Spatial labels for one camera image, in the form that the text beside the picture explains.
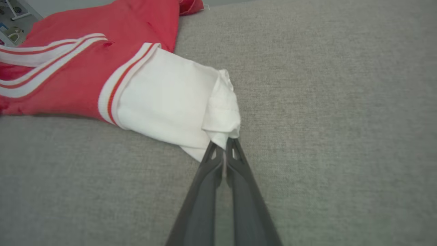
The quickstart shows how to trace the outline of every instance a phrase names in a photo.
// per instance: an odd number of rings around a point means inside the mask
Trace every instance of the white object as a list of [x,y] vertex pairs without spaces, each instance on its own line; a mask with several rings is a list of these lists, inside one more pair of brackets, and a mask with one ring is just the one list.
[[19,35],[18,33],[12,33],[12,34],[10,34],[10,35],[8,36],[8,38],[9,38],[12,42],[16,43],[16,42],[18,41],[18,39],[20,38],[20,35]]
[[201,161],[210,141],[237,138],[240,114],[226,70],[157,49],[133,75],[118,104],[121,127],[177,144]]
[[11,20],[15,21],[15,20],[17,20],[17,19],[20,19],[20,18],[23,18],[23,17],[26,17],[26,16],[31,15],[31,13],[24,13],[24,14],[17,15],[17,14],[15,13],[14,7],[11,5],[11,3],[9,2],[9,0],[5,0],[5,1],[6,1],[7,6],[8,6],[8,7],[10,8],[10,10],[12,11],[12,14],[14,15],[14,17],[12,17]]

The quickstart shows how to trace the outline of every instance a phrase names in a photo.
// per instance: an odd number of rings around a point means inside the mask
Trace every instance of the gray couch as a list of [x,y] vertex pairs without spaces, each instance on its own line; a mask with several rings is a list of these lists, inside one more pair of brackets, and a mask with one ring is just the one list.
[[[437,2],[261,0],[180,19],[229,70],[284,245],[437,245]],[[0,245],[163,245],[198,163],[79,117],[0,117]],[[218,190],[216,245],[232,245]]]

